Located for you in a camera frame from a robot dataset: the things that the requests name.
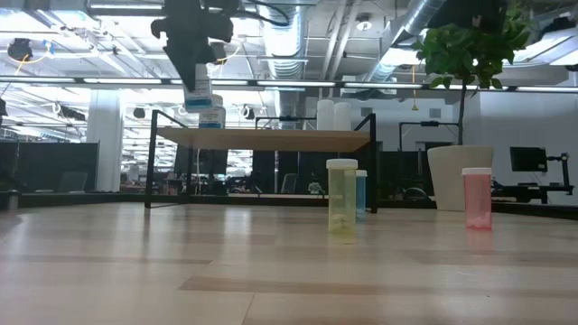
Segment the pink translucent vial white cap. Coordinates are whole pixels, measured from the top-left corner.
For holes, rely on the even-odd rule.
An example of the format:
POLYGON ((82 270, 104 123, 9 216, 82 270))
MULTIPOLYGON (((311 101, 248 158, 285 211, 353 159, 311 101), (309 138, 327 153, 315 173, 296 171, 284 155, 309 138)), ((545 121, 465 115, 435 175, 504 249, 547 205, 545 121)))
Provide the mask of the pink translucent vial white cap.
POLYGON ((491 230, 491 168, 464 168, 461 174, 466 227, 491 230))

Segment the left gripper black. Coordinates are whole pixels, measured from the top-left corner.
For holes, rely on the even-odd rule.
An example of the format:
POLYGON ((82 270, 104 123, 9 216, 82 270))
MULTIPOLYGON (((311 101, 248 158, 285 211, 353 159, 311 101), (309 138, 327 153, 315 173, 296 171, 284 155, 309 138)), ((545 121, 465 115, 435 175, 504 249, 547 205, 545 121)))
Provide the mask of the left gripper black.
MULTIPOLYGON (((164 18, 151 23, 151 33, 157 39, 165 33, 174 39, 231 42, 234 29, 231 16, 238 8, 239 0, 165 0, 164 18)), ((202 42, 168 42, 164 51, 188 90, 196 89, 200 75, 197 66, 216 60, 213 49, 202 42)))

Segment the dark office partition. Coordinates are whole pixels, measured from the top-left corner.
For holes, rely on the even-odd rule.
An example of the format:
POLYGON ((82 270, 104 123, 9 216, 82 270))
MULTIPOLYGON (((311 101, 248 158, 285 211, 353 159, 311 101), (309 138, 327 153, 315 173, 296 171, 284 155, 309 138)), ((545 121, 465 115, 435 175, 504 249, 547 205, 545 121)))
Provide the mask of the dark office partition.
POLYGON ((98 154, 96 143, 0 142, 0 191, 94 190, 98 154))

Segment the blue translucent vial white cap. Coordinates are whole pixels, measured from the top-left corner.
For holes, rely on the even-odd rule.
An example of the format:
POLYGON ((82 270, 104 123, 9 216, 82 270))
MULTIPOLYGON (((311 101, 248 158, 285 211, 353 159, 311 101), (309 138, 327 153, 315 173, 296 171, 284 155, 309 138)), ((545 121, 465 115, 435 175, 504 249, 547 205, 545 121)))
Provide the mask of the blue translucent vial white cap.
POLYGON ((358 223, 366 220, 367 177, 367 171, 356 170, 356 221, 358 223))

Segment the black office desk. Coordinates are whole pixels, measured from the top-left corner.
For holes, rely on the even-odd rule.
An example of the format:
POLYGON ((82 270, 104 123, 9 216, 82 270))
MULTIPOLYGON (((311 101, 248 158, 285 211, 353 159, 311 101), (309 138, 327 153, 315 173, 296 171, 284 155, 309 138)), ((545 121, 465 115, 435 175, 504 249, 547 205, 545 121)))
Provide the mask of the black office desk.
POLYGON ((531 200, 540 200, 542 204, 549 202, 549 192, 564 192, 566 195, 573 195, 573 185, 501 185, 494 184, 491 190, 492 198, 513 198, 518 203, 529 203, 531 200))

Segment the white building column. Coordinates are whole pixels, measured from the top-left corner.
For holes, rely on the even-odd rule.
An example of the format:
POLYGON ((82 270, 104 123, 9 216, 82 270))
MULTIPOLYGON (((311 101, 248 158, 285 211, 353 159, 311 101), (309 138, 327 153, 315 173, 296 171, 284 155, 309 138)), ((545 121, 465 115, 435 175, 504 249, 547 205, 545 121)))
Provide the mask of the white building column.
POLYGON ((87 142, 98 144, 95 190, 119 191, 124 114, 120 90, 95 89, 90 92, 87 142))

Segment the yellow translucent vial white cap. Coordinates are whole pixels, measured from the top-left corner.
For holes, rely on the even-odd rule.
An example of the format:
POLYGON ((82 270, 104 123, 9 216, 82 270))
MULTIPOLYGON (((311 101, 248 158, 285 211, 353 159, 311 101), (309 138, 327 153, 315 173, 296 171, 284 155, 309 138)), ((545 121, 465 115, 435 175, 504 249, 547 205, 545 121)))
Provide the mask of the yellow translucent vial white cap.
POLYGON ((352 235, 356 226, 356 171, 354 159, 330 159, 328 172, 328 229, 334 235, 352 235))

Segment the black desk monitor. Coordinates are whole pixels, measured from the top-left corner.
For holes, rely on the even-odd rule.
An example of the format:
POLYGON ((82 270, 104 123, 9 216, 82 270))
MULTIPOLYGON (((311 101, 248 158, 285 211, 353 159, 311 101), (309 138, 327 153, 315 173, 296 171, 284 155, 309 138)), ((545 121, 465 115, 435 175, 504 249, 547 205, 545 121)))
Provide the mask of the black desk monitor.
POLYGON ((547 172, 545 148, 510 147, 509 150, 513 172, 547 172))

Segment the large white bottle blue label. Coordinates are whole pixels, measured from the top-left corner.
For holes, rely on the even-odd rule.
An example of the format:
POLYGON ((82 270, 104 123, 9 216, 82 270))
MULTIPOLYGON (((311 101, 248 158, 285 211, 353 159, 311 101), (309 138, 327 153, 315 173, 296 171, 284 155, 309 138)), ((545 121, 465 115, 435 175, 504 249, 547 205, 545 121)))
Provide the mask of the large white bottle blue label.
POLYGON ((195 65, 193 76, 183 82, 184 109, 198 113, 212 107, 211 80, 206 63, 195 65))
POLYGON ((211 107, 203 108, 199 113, 198 128, 224 129, 226 109, 220 95, 211 96, 211 107))

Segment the black metal rig frame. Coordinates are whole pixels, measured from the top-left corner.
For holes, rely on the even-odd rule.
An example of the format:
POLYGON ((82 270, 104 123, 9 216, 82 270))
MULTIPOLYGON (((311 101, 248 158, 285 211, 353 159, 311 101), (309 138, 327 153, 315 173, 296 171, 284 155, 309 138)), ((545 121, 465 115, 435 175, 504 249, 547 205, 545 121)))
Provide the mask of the black metal rig frame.
MULTIPOLYGON (((134 193, 27 193, 18 198, 20 208, 42 208, 73 206, 101 203, 143 203, 145 195, 134 193)), ((298 198, 290 196, 254 197, 233 196, 170 196, 154 195, 153 203, 159 204, 214 204, 214 205, 247 205, 247 206, 281 206, 281 207, 326 207, 326 199, 313 197, 298 198)), ((432 201, 399 201, 380 200, 379 209, 435 209, 432 201)), ((578 206, 541 205, 529 203, 496 202, 492 203, 494 214, 527 215, 532 217, 558 218, 578 221, 578 206)))

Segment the leafy green plant white pot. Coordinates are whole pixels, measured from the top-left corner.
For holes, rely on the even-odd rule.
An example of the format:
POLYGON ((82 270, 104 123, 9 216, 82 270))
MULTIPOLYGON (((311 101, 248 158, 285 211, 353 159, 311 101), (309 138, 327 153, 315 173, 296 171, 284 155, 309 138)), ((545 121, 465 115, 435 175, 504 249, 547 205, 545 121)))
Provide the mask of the leafy green plant white pot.
POLYGON ((462 170, 490 167, 493 149, 464 143, 466 97, 481 90, 502 90, 499 74, 504 65, 512 65, 517 52, 526 48, 530 31, 518 0, 508 0, 500 30, 464 29, 454 24, 429 28, 423 39, 415 42, 416 58, 433 79, 430 89, 445 90, 455 86, 460 93, 457 144, 430 149, 428 164, 433 181, 433 195, 439 210, 463 211, 462 170))

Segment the silver ventilation duct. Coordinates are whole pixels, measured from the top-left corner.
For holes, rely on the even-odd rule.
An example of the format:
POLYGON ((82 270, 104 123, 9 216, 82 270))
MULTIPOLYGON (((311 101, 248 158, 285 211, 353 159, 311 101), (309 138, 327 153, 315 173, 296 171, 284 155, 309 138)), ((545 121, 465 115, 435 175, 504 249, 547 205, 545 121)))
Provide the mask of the silver ventilation duct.
MULTIPOLYGON (((258 13, 281 25, 265 22, 262 28, 263 42, 270 78, 273 80, 304 79, 305 50, 304 32, 306 9, 281 0, 263 0, 258 13)), ((303 117, 304 90, 275 90, 275 111, 278 117, 303 117)), ((301 129, 303 121, 279 121, 280 129, 301 129)))
POLYGON ((399 49, 397 45, 417 37, 445 3, 446 0, 411 0, 405 14, 387 23, 381 36, 380 58, 364 80, 385 82, 398 66, 409 65, 412 51, 399 49))

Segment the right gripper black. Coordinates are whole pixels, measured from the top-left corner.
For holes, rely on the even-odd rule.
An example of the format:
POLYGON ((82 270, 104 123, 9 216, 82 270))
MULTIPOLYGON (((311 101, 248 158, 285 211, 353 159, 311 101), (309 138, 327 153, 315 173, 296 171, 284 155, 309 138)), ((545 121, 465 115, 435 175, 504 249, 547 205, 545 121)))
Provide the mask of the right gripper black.
POLYGON ((507 10, 508 0, 446 0, 428 27, 454 24, 464 29, 500 30, 507 10))

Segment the wooden shelf black metal legs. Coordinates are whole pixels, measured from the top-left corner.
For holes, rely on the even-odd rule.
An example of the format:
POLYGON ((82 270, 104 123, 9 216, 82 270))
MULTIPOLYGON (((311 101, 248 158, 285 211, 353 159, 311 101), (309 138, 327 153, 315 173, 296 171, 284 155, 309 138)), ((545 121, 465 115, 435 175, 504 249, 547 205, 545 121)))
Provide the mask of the wooden shelf black metal legs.
POLYGON ((366 116, 352 131, 317 131, 189 128, 163 111, 155 110, 150 126, 144 195, 144 206, 148 209, 153 203, 158 136, 187 147, 189 153, 195 149, 354 153, 366 147, 369 152, 368 207, 372 213, 378 211, 377 117, 374 113, 366 116))

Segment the small white plastic bottle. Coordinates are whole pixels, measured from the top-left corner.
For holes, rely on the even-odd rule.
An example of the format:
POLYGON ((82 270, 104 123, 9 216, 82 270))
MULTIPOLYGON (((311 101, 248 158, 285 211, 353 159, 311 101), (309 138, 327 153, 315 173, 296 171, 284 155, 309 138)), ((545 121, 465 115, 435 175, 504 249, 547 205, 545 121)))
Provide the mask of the small white plastic bottle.
POLYGON ((339 102, 334 105, 333 116, 334 129, 336 131, 351 130, 351 106, 347 102, 339 102))
POLYGON ((322 99, 317 102, 316 123, 320 131, 334 129, 334 102, 332 100, 322 99))

